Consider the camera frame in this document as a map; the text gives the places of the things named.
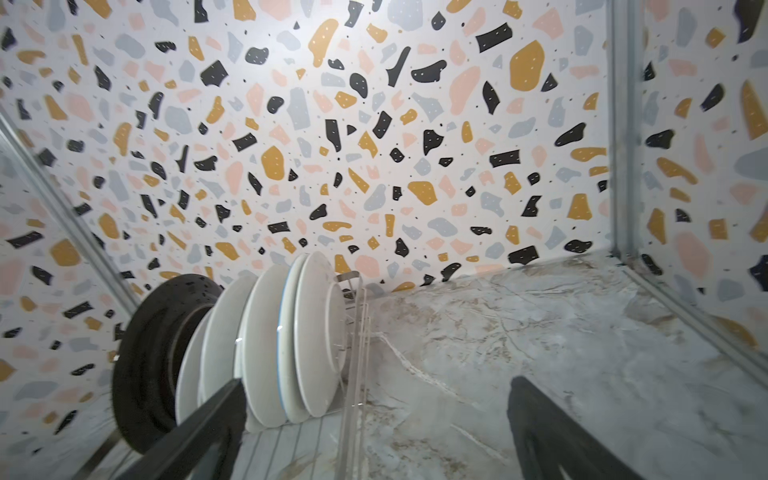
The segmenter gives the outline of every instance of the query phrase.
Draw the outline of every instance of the stack of plates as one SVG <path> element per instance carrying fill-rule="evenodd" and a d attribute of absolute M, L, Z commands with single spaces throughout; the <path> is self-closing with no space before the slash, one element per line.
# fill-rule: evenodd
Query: stack of plates
<path fill-rule="evenodd" d="M 219 297 L 190 340 L 176 388 L 181 424 L 232 378 L 248 400 L 246 430 L 325 415 L 346 360 L 346 312 L 321 253 L 289 268 L 242 275 Z"/>

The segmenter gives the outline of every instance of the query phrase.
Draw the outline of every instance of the terrazzo pattern wallpaper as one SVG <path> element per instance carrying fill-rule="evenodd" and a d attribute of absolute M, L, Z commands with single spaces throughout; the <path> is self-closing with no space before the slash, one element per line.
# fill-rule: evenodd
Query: terrazzo pattern wallpaper
<path fill-rule="evenodd" d="M 768 346 L 763 0 L 649 0 L 642 260 L 748 346 Z"/>
<path fill-rule="evenodd" d="M 16 478 L 109 392 L 126 319 L 2 153 L 0 185 L 0 478 Z"/>
<path fill-rule="evenodd" d="M 604 0 L 4 8 L 2 104 L 139 295 L 304 250 L 388 293 L 610 243 Z"/>

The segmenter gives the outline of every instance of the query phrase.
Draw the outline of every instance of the black shape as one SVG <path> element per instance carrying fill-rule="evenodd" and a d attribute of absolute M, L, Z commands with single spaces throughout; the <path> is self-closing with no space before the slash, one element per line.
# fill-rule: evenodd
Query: black shape
<path fill-rule="evenodd" d="M 701 102 L 701 111 L 707 111 L 719 104 L 720 101 L 723 100 L 723 97 L 725 97 L 725 88 L 723 88 L 723 84 L 715 85 L 712 87 L 710 94 L 707 95 L 707 98 Z"/>
<path fill-rule="evenodd" d="M 387 85 L 390 87 L 394 87 L 397 84 L 397 78 L 400 76 L 400 71 L 402 71 L 403 65 L 406 64 L 406 58 L 408 58 L 408 54 L 411 52 L 410 47 L 405 47 L 400 52 L 400 57 L 397 59 L 397 63 L 392 68 L 387 68 L 386 74 L 389 78 L 389 81 L 387 82 Z"/>
<path fill-rule="evenodd" d="M 208 12 L 203 7 L 203 0 L 194 0 L 194 22 L 205 23 L 208 21 Z"/>
<path fill-rule="evenodd" d="M 328 59 L 328 66 L 331 67 L 334 70 L 343 70 L 344 69 L 344 64 L 338 58 L 336 58 L 334 60 L 331 60 L 329 58 Z"/>
<path fill-rule="evenodd" d="M 536 217 L 538 215 L 538 207 L 536 207 L 536 202 L 541 199 L 541 195 L 531 195 L 531 198 L 528 199 L 528 204 L 525 205 L 525 209 L 523 210 L 523 213 L 521 217 Z"/>
<path fill-rule="evenodd" d="M 650 255 L 643 253 L 640 255 L 640 258 L 653 275 L 660 276 L 664 274 L 664 271 L 656 264 L 656 262 L 654 262 L 654 259 Z"/>
<path fill-rule="evenodd" d="M 160 117 L 160 103 L 163 101 L 163 92 L 157 91 L 152 95 L 152 99 L 149 100 L 147 108 L 152 112 L 152 118 L 157 120 Z"/>
<path fill-rule="evenodd" d="M 285 102 L 286 101 L 281 97 L 271 97 L 270 100 L 266 103 L 266 111 L 270 112 L 271 114 L 276 114 Z"/>
<path fill-rule="evenodd" d="M 93 236 L 94 236 L 94 240 L 96 240 L 96 242 L 99 244 L 99 246 L 100 246 L 100 247 L 101 247 L 101 249 L 103 250 L 103 249 L 104 249 L 104 246 L 106 245 L 106 244 L 104 243 L 104 241 L 103 241 L 101 238 L 99 238 L 99 236 L 98 236 L 96 233 L 94 233 L 94 234 L 93 234 Z"/>
<path fill-rule="evenodd" d="M 272 233 L 290 232 L 288 222 L 272 223 L 271 225 L 267 225 L 266 228 L 270 229 L 270 232 Z"/>
<path fill-rule="evenodd" d="M 368 98 L 368 82 L 361 74 L 353 73 L 349 76 L 349 87 L 356 91 L 360 97 Z"/>
<path fill-rule="evenodd" d="M 94 365 L 93 363 L 88 363 L 87 365 L 83 365 L 79 369 L 72 370 L 71 372 L 69 372 L 69 374 L 73 376 L 84 375 L 88 370 L 94 368 L 95 366 L 96 365 Z"/>
<path fill-rule="evenodd" d="M 690 215 L 681 208 L 676 208 L 674 210 L 674 216 L 676 222 L 690 223 Z"/>
<path fill-rule="evenodd" d="M 32 117 L 29 115 L 29 112 L 26 108 L 24 108 L 24 100 L 21 98 L 16 100 L 16 107 L 18 108 L 18 117 L 22 120 L 31 120 Z"/>
<path fill-rule="evenodd" d="M 152 217 L 157 218 L 157 212 L 154 211 L 154 205 L 152 204 L 152 199 L 149 198 L 149 195 L 141 195 L 141 203 L 144 204 L 144 208 L 147 209 L 147 212 L 152 214 Z"/>
<path fill-rule="evenodd" d="M 757 27 L 757 19 L 763 10 L 763 0 L 736 0 L 733 5 L 733 16 L 739 21 L 739 41 L 744 43 L 752 38 Z"/>
<path fill-rule="evenodd" d="M 573 253 L 584 253 L 592 247 L 592 242 L 582 242 L 581 240 L 571 240 L 565 244 L 564 249 Z"/>
<path fill-rule="evenodd" d="M 587 124 L 585 124 L 584 122 L 581 122 L 580 124 L 573 127 L 571 130 L 565 132 L 564 134 L 559 136 L 557 140 L 554 141 L 555 147 L 562 147 L 563 145 L 568 145 L 570 143 L 583 139 L 584 129 L 586 127 L 587 127 Z"/>
<path fill-rule="evenodd" d="M 654 63 L 652 61 L 648 62 L 648 66 L 645 68 L 645 71 L 643 72 L 643 81 L 649 81 L 656 78 L 656 72 L 654 71 Z"/>
<path fill-rule="evenodd" d="M 360 12 L 362 12 L 362 3 L 349 0 L 349 5 L 346 6 L 346 10 L 349 12 L 349 18 L 344 22 L 344 26 L 350 28 L 354 27 L 355 23 L 357 23 L 357 19 L 360 17 Z"/>
<path fill-rule="evenodd" d="M 488 157 L 491 167 L 496 168 L 502 165 L 513 165 L 520 163 L 520 150 L 506 151 L 503 154 L 491 155 Z"/>
<path fill-rule="evenodd" d="M 395 255 L 400 255 L 401 257 L 407 257 L 411 250 L 408 250 L 408 246 L 406 245 L 406 242 L 402 241 L 402 238 L 397 239 L 395 242 Z"/>
<path fill-rule="evenodd" d="M 12 339 L 12 338 L 16 337 L 21 331 L 22 331 L 22 328 L 20 326 L 17 326 L 14 329 L 10 329 L 10 330 L 6 331 L 2 335 L 3 335 L 3 338 Z"/>
<path fill-rule="evenodd" d="M 243 151 L 251 145 L 256 144 L 256 137 L 254 137 L 253 134 L 249 132 L 240 138 L 232 140 L 232 143 L 235 144 L 237 151 Z"/>
<path fill-rule="evenodd" d="M 5 29 L 0 45 L 2 46 L 3 51 L 8 51 L 10 47 L 16 45 L 16 37 L 13 36 L 13 31 L 10 28 Z"/>
<path fill-rule="evenodd" d="M 652 148 L 663 148 L 669 150 L 672 146 L 672 137 L 674 137 L 674 130 L 660 131 L 657 134 L 653 134 L 645 139 L 645 144 Z"/>
<path fill-rule="evenodd" d="M 179 190 L 179 207 L 182 210 L 186 210 L 190 203 L 190 195 L 184 190 Z"/>
<path fill-rule="evenodd" d="M 216 155 L 211 155 L 210 157 L 206 158 L 205 160 L 198 160 L 194 162 L 195 168 L 198 170 L 202 170 L 204 172 L 210 172 L 212 170 L 216 170 L 216 162 L 219 160 L 219 157 Z"/>
<path fill-rule="evenodd" d="M 21 235 L 20 237 L 6 240 L 6 242 L 10 243 L 14 248 L 22 248 L 42 238 L 43 238 L 42 233 L 32 231 L 27 233 L 26 235 Z"/>
<path fill-rule="evenodd" d="M 494 90 L 493 86 L 488 82 L 485 82 L 482 86 L 482 97 L 483 100 L 485 100 L 485 106 L 488 107 L 488 113 L 493 115 L 493 112 L 496 111 L 496 107 L 500 102 L 498 101 L 496 90 Z"/>
<path fill-rule="evenodd" d="M 91 205 L 88 205 L 87 203 L 83 202 L 82 204 L 77 205 L 73 210 L 78 215 L 78 217 L 81 217 L 93 209 L 91 208 Z"/>
<path fill-rule="evenodd" d="M 482 53 L 512 38 L 512 29 L 505 22 L 487 33 L 476 35 L 475 38 L 477 38 L 480 53 Z"/>
<path fill-rule="evenodd" d="M 56 431 L 55 431 L 55 432 L 53 432 L 53 434 L 54 434 L 54 435 L 58 435 L 58 434 L 59 434 L 59 432 L 61 432 L 61 430 L 63 430 L 63 429 L 64 429 L 64 428 L 65 428 L 67 425 L 69 425 L 70 423 L 72 423 L 72 420 L 74 420 L 74 418 L 75 418 L 75 416 L 77 416 L 77 414 L 78 414 L 78 411 L 77 411 L 77 410 L 72 410 L 72 411 L 71 411 L 71 412 L 69 412 L 67 415 L 64 415 L 64 418 L 63 418 L 63 419 L 61 419 L 61 423 L 59 423 L 59 424 L 58 424 L 58 427 L 56 427 Z"/>
<path fill-rule="evenodd" d="M 147 114 L 145 114 L 143 111 L 136 110 L 136 120 L 139 121 L 138 125 L 136 125 L 136 128 L 143 130 L 144 122 L 147 121 Z"/>
<path fill-rule="evenodd" d="M 376 126 L 373 128 L 373 134 L 377 136 L 377 138 L 384 137 L 390 123 L 392 123 L 392 117 L 382 110 L 379 114 L 379 121 L 376 122 Z"/>
<path fill-rule="evenodd" d="M 166 53 L 169 50 L 176 50 L 176 44 L 172 41 L 156 41 L 154 46 L 157 47 L 157 50 L 160 50 L 163 53 Z"/>
<path fill-rule="evenodd" d="M 80 315 L 81 313 L 84 313 L 93 309 L 94 307 L 92 307 L 89 302 L 83 302 L 79 305 L 73 306 L 72 308 L 70 308 L 65 312 L 62 312 L 62 315 L 64 315 L 68 319 L 73 319 L 76 316 Z"/>
<path fill-rule="evenodd" d="M 270 50 L 267 47 L 264 47 L 264 48 L 251 47 L 251 48 L 248 48 L 248 51 L 245 54 L 245 61 L 247 61 L 248 63 L 252 63 L 254 65 L 264 65 L 264 63 L 269 57 L 270 57 Z"/>
<path fill-rule="evenodd" d="M 341 151 L 341 137 L 339 136 L 339 122 L 326 120 L 326 138 L 333 144 L 336 151 Z"/>
<path fill-rule="evenodd" d="M 117 342 L 118 340 L 122 340 L 123 335 L 125 335 L 125 330 L 121 328 L 122 326 L 123 326 L 122 322 L 116 323 L 114 325 L 114 335 L 112 336 L 112 338 L 114 339 L 115 342 Z"/>
<path fill-rule="evenodd" d="M 326 211 L 326 205 L 321 204 L 319 207 L 317 207 L 315 210 L 312 211 L 310 214 L 310 220 L 317 220 L 318 218 L 327 217 L 328 212 Z"/>
<path fill-rule="evenodd" d="M 456 273 L 456 270 L 460 269 L 462 265 L 460 263 L 451 263 L 446 268 L 440 270 L 440 273 L 442 274 L 442 281 L 447 282 L 451 279 L 451 276 L 453 276 L 454 273 Z"/>
<path fill-rule="evenodd" d="M 85 142 L 82 140 L 67 140 L 67 150 L 80 153 L 85 150 Z"/>
<path fill-rule="evenodd" d="M 221 61 L 216 60 L 210 64 L 208 68 L 200 73 L 200 80 L 203 81 L 203 85 L 216 85 L 221 86 L 221 82 L 228 76 L 227 70 L 221 64 Z"/>
<path fill-rule="evenodd" d="M 165 174 L 165 169 L 164 169 L 164 168 L 163 168 L 163 166 L 162 166 L 162 165 L 160 165 L 158 162 L 152 162 L 152 163 L 149 165 L 149 168 L 151 168 L 151 169 L 152 169 L 152 171 L 153 171 L 153 172 L 154 172 L 154 173 L 155 173 L 155 174 L 156 174 L 158 177 L 162 178 L 163 180 L 168 180 L 168 177 L 167 177 L 167 175 Z"/>
<path fill-rule="evenodd" d="M 216 216 L 219 217 L 219 223 L 223 223 L 225 218 L 229 218 L 232 210 L 224 205 L 216 205 Z"/>
<path fill-rule="evenodd" d="M 544 80 L 544 84 L 541 86 L 541 91 L 550 91 L 552 88 L 558 86 L 558 81 L 554 79 L 553 74 L 549 74 L 547 79 Z"/>
<path fill-rule="evenodd" d="M 396 164 L 399 164 L 402 162 L 402 159 L 406 156 L 402 154 L 399 148 L 394 147 L 391 152 L 389 152 L 389 156 L 392 157 L 392 159 L 395 161 Z"/>
<path fill-rule="evenodd" d="M 176 165 L 179 166 L 179 171 L 181 173 L 184 173 L 184 171 L 187 169 L 187 153 L 189 153 L 190 146 L 184 145 L 184 148 L 181 149 L 181 158 L 176 160 Z"/>
<path fill-rule="evenodd" d="M 426 156 L 431 149 L 439 147 L 443 138 L 445 137 L 438 135 L 434 130 L 424 130 L 424 155 Z"/>
<path fill-rule="evenodd" d="M 32 269 L 32 276 L 41 282 L 45 283 L 46 285 L 51 284 L 51 280 L 53 280 L 53 275 L 49 273 L 46 270 L 43 270 L 39 266 L 33 266 Z"/>
<path fill-rule="evenodd" d="M 101 71 L 98 66 L 94 67 L 94 73 L 96 74 L 96 82 L 98 83 L 98 87 L 103 88 L 106 91 L 110 91 L 112 89 L 112 81 L 109 79 L 109 77 L 103 71 Z"/>
<path fill-rule="evenodd" d="M 439 30 L 443 25 L 445 25 L 445 17 L 440 12 L 435 13 L 432 17 L 432 30 Z"/>
<path fill-rule="evenodd" d="M 411 77 L 418 83 L 431 83 L 433 81 L 440 81 L 440 72 L 443 68 L 448 66 L 448 62 L 445 60 L 439 60 L 432 65 L 427 65 L 424 68 L 418 70 L 411 70 Z"/>
<path fill-rule="evenodd" d="M 514 252 L 507 255 L 509 263 L 522 263 L 523 265 L 528 265 L 530 262 L 536 260 L 537 258 L 538 252 L 536 251 L 535 245 L 521 248 L 520 250 L 515 250 Z"/>
<path fill-rule="evenodd" d="M 768 255 L 763 255 L 757 265 L 750 268 L 750 275 L 760 284 L 763 292 L 768 292 Z"/>
<path fill-rule="evenodd" d="M 248 183 L 250 183 L 250 186 L 256 191 L 256 195 L 261 197 L 261 182 L 259 182 L 259 179 L 250 172 L 248 172 Z"/>

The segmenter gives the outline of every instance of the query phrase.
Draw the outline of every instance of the gray shape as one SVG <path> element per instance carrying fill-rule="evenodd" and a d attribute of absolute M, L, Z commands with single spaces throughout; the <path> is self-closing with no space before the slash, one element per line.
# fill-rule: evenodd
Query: gray shape
<path fill-rule="evenodd" d="M 92 286 L 94 286 L 94 284 L 91 282 L 91 279 L 87 278 L 72 287 L 72 295 L 75 295 L 75 296 L 82 295 L 83 293 L 86 293 L 87 291 L 89 291 Z"/>
<path fill-rule="evenodd" d="M 221 185 L 218 184 L 218 182 L 210 181 L 210 180 L 203 180 L 202 178 L 198 178 L 198 180 L 207 187 L 208 190 L 216 197 L 219 198 L 222 195 L 224 195 L 224 189 L 221 187 Z"/>
<path fill-rule="evenodd" d="M 768 67 L 768 50 L 758 50 L 750 57 L 750 68 Z"/>
<path fill-rule="evenodd" d="M 378 184 L 376 185 L 376 189 L 373 191 L 370 197 L 366 200 L 366 202 L 362 205 L 362 208 L 364 208 L 366 211 L 373 211 L 378 210 L 379 208 L 384 206 L 384 203 L 386 202 L 386 185 L 385 184 Z"/>
<path fill-rule="evenodd" d="M 768 180 L 768 147 L 742 155 L 733 169 L 742 177 L 753 178 L 754 180 Z"/>
<path fill-rule="evenodd" d="M 483 192 L 480 195 L 480 207 L 483 210 L 489 210 L 498 215 L 499 218 L 504 216 L 504 210 L 502 209 L 502 199 L 496 197 L 494 194 Z"/>
<path fill-rule="evenodd" d="M 430 266 L 429 263 L 423 261 L 423 260 L 413 260 L 413 268 L 417 269 L 419 272 L 424 270 L 426 267 Z"/>
<path fill-rule="evenodd" d="M 550 127 L 562 127 L 565 123 L 565 108 L 563 107 L 563 97 L 555 98 L 552 102 L 552 109 L 549 111 L 547 123 Z"/>
<path fill-rule="evenodd" d="M 472 174 L 475 172 L 474 168 L 468 168 L 464 170 L 464 173 L 461 175 L 459 180 L 464 181 L 472 176 Z"/>
<path fill-rule="evenodd" d="M 504 245 L 501 242 L 496 242 L 487 249 L 485 249 L 485 258 L 492 258 L 497 260 L 504 255 Z"/>
<path fill-rule="evenodd" d="M 433 218 L 427 222 L 427 227 L 440 234 L 440 237 L 453 237 L 458 233 L 458 228 L 443 217 Z"/>
<path fill-rule="evenodd" d="M 30 382 L 23 385 L 15 395 L 13 395 L 14 401 L 23 399 L 44 399 L 51 395 L 56 390 L 58 383 L 49 381 L 37 381 Z"/>
<path fill-rule="evenodd" d="M 304 11 L 304 16 L 309 18 L 312 14 L 312 4 L 315 3 L 315 0 L 299 0 L 299 3 Z"/>
<path fill-rule="evenodd" d="M 397 44 L 390 43 L 382 48 L 382 60 L 379 63 L 384 63 L 389 60 L 389 57 L 393 56 L 397 52 Z"/>
<path fill-rule="evenodd" d="M 414 170 L 419 172 L 422 176 L 428 174 L 430 171 L 432 171 L 432 165 L 429 164 L 429 161 L 422 157 L 419 161 L 416 162 L 416 165 L 413 166 Z"/>
<path fill-rule="evenodd" d="M 312 156 L 312 144 L 306 140 L 304 140 L 301 137 L 298 137 L 296 141 L 299 142 L 299 149 L 301 150 L 301 154 L 304 156 L 304 158 L 309 158 Z"/>
<path fill-rule="evenodd" d="M 283 200 L 282 202 L 277 202 L 275 204 L 275 211 L 279 214 L 284 214 L 287 211 L 290 211 L 291 205 L 292 203 L 290 199 Z"/>
<path fill-rule="evenodd" d="M 8 446 L 8 448 L 5 450 L 9 455 L 21 455 L 22 453 L 27 451 L 27 447 L 32 445 L 35 441 L 37 441 L 37 437 L 27 437 L 26 439 L 19 440 L 16 443 L 12 443 Z M 26 476 L 17 477 L 20 479 L 26 479 Z"/>
<path fill-rule="evenodd" d="M 270 252 L 270 259 L 275 265 L 289 266 L 288 263 L 286 263 L 286 256 L 280 255 L 277 252 Z"/>
<path fill-rule="evenodd" d="M 574 177 L 580 177 L 581 172 L 577 172 L 576 170 L 571 170 L 570 168 L 563 167 L 556 174 L 554 174 L 560 181 L 563 181 L 565 183 L 568 183 L 571 181 L 571 178 Z"/>
<path fill-rule="evenodd" d="M 18 73 L 18 76 L 21 77 L 22 81 L 24 83 L 26 83 L 27 85 L 34 84 L 35 80 L 38 79 L 37 75 L 35 75 L 33 73 L 29 73 L 28 71 L 23 71 L 23 70 Z"/>
<path fill-rule="evenodd" d="M 379 107 L 382 106 L 382 103 L 384 103 L 384 100 L 386 100 L 386 95 L 384 95 L 383 91 L 373 94 L 373 98 L 371 102 L 371 107 L 373 108 L 373 111 L 379 110 Z"/>
<path fill-rule="evenodd" d="M 589 53 L 589 48 L 592 46 L 594 35 L 583 25 L 576 25 L 574 28 L 574 50 L 576 55 L 581 57 Z"/>
<path fill-rule="evenodd" d="M 677 292 L 680 296 L 691 305 L 695 305 L 696 295 L 694 294 L 694 286 L 690 284 L 690 281 L 677 274 L 674 275 L 674 280 L 677 282 Z"/>
<path fill-rule="evenodd" d="M 49 128 L 48 131 L 51 132 L 51 143 L 53 144 L 53 148 L 61 150 L 61 148 L 64 147 L 64 138 L 53 128 Z"/>
<path fill-rule="evenodd" d="M 407 227 L 406 225 L 403 225 L 402 231 L 405 232 L 406 235 L 411 237 L 413 240 L 418 240 L 422 235 L 422 231 L 416 227 Z"/>
<path fill-rule="evenodd" d="M 649 171 L 643 172 L 643 181 L 645 182 L 645 186 L 648 188 L 648 190 L 653 190 L 654 188 L 659 190 L 664 189 L 656 176 Z"/>
<path fill-rule="evenodd" d="M 130 160 L 128 161 L 128 166 L 131 170 L 139 171 L 139 172 L 148 172 L 149 167 L 147 165 L 142 164 L 141 162 L 138 162 L 136 160 Z"/>
<path fill-rule="evenodd" d="M 136 101 L 136 97 L 134 97 L 133 95 L 127 94 L 124 91 L 118 94 L 118 98 L 120 98 L 120 101 L 126 104 L 128 107 L 133 105 L 134 102 Z"/>
<path fill-rule="evenodd" d="M 101 373 L 98 374 L 96 385 L 107 386 L 111 381 L 112 381 L 112 370 L 104 369 L 104 370 L 101 370 Z"/>
<path fill-rule="evenodd" d="M 154 16 L 165 18 L 170 23 L 179 26 L 179 19 L 170 11 L 170 0 L 150 0 L 149 4 L 152 5 Z"/>
<path fill-rule="evenodd" d="M 230 43 L 230 46 L 227 49 L 227 58 L 229 58 L 232 63 L 237 63 L 237 59 L 240 58 L 240 54 L 243 53 L 243 43 L 240 42 L 231 31 L 227 32 L 227 39 Z"/>
<path fill-rule="evenodd" d="M 109 102 L 106 98 L 102 98 L 98 102 L 98 110 L 101 112 L 101 116 L 104 117 L 105 120 L 109 120 Z"/>
<path fill-rule="evenodd" d="M 118 35 L 114 41 L 114 46 L 127 53 L 131 58 L 141 58 L 147 52 L 136 38 L 127 33 Z"/>
<path fill-rule="evenodd" d="M 203 253 L 202 253 L 202 251 L 200 251 L 200 245 L 195 243 L 190 248 L 190 254 L 187 255 L 187 263 L 189 263 L 189 264 L 197 263 L 197 262 L 201 261 L 202 259 L 203 259 Z"/>
<path fill-rule="evenodd" d="M 95 343 L 91 343 L 91 339 L 86 336 L 82 336 L 77 339 L 72 339 L 68 342 L 69 348 L 72 349 L 73 352 L 83 352 L 85 350 L 98 350 L 98 345 Z"/>
<path fill-rule="evenodd" d="M 48 4 L 48 30 L 55 33 L 64 28 L 67 18 L 64 17 L 64 10 L 61 9 L 63 0 L 51 0 Z"/>
<path fill-rule="evenodd" d="M 179 67 L 179 78 L 182 81 L 192 82 L 194 81 L 194 65 L 189 60 L 184 60 L 184 63 Z"/>
<path fill-rule="evenodd" d="M 405 31 L 414 31 L 424 24 L 422 0 L 390 0 L 387 18 Z"/>
<path fill-rule="evenodd" d="M 605 0 L 576 0 L 576 15 L 593 12 L 603 8 Z"/>
<path fill-rule="evenodd" d="M 512 125 L 512 128 L 509 129 L 509 135 L 507 136 L 510 138 L 524 137 L 533 131 L 534 125 L 536 125 L 536 117 L 530 117 L 528 120 L 519 121 Z"/>
<path fill-rule="evenodd" d="M 744 286 L 727 278 L 717 282 L 717 299 L 721 302 L 735 300 L 744 296 Z"/>
<path fill-rule="evenodd" d="M 443 112 L 442 105 L 440 105 L 440 101 L 437 98 L 422 97 L 416 93 L 411 94 L 411 98 L 422 108 L 424 113 L 427 114 L 429 121 L 435 120 Z"/>
<path fill-rule="evenodd" d="M 7 207 L 3 207 L 2 209 L 11 215 L 18 215 L 24 211 L 24 208 L 19 204 L 10 204 Z"/>
<path fill-rule="evenodd" d="M 366 290 L 370 292 L 370 295 L 373 295 L 373 298 L 379 298 L 386 295 L 386 292 L 378 283 L 369 283 L 366 285 Z"/>
<path fill-rule="evenodd" d="M 136 221 L 136 214 L 133 212 L 133 210 L 130 210 L 130 209 L 126 208 L 126 207 L 123 207 L 123 213 L 125 214 L 126 217 L 128 217 L 128 221 L 130 221 L 130 222 L 135 222 Z"/>
<path fill-rule="evenodd" d="M 304 185 L 299 187 L 299 203 L 302 204 L 304 207 L 309 207 L 310 205 L 312 205 L 310 194 L 307 193 L 306 187 Z"/>
<path fill-rule="evenodd" d="M 283 30 L 277 34 L 277 41 L 282 43 L 285 48 L 290 51 L 296 51 L 301 48 L 301 42 L 299 39 L 294 37 L 293 34 L 287 30 Z"/>
<path fill-rule="evenodd" d="M 544 242 L 549 250 L 552 250 L 557 245 L 560 245 L 565 240 L 565 233 L 557 227 L 552 227 L 552 233 L 549 234 L 549 239 Z"/>
<path fill-rule="evenodd" d="M 400 268 L 400 265 L 398 265 L 397 262 L 392 262 L 389 265 L 386 266 L 386 272 L 389 274 L 389 278 L 395 278 L 395 275 L 397 275 L 397 270 Z"/>
<path fill-rule="evenodd" d="M 286 109 L 294 130 L 303 130 L 310 125 L 310 111 L 306 109 L 304 90 L 299 87 L 291 88 L 290 103 Z"/>
<path fill-rule="evenodd" d="M 114 65 L 114 55 L 111 51 L 104 48 L 93 47 L 93 52 L 94 55 L 96 55 L 96 58 L 103 61 L 105 64 L 109 65 L 110 67 Z"/>
<path fill-rule="evenodd" d="M 243 102 L 238 97 L 235 97 L 234 100 L 230 100 L 228 103 L 235 111 L 243 110 Z"/>
<path fill-rule="evenodd" d="M 324 71 L 320 74 L 320 84 L 323 87 L 345 87 L 346 81 L 338 75 Z"/>
<path fill-rule="evenodd" d="M 677 36 L 675 43 L 680 47 L 688 46 L 696 31 L 696 17 L 688 8 L 681 8 L 677 13 Z"/>
<path fill-rule="evenodd" d="M 329 243 L 336 242 L 333 238 L 326 237 L 325 235 L 319 235 L 317 237 L 317 241 L 320 242 L 324 247 L 327 247 Z"/>
<path fill-rule="evenodd" d="M 166 107 L 164 119 L 168 127 L 173 128 L 180 134 L 188 134 L 192 131 L 190 118 L 187 116 L 187 111 L 183 108 Z"/>
<path fill-rule="evenodd" d="M 648 95 L 648 101 L 645 102 L 643 107 L 643 123 L 653 127 L 656 124 L 656 116 L 659 115 L 659 105 L 657 100 L 659 98 L 659 92 L 653 91 Z"/>
<path fill-rule="evenodd" d="M 118 202 L 127 201 L 129 198 L 128 190 L 125 190 L 125 185 L 123 184 L 123 179 L 120 177 L 120 174 L 115 170 L 110 170 L 108 176 L 109 181 L 107 182 L 107 185 L 109 186 L 109 189 L 112 190 L 115 200 Z"/>

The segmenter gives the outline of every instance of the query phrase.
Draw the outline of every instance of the marble surface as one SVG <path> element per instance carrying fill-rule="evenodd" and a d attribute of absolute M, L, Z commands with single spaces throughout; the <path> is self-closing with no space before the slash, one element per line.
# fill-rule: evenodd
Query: marble surface
<path fill-rule="evenodd" d="M 518 375 L 644 478 L 765 478 L 768 391 L 605 252 L 383 297 L 371 315 L 370 478 L 521 478 Z"/>

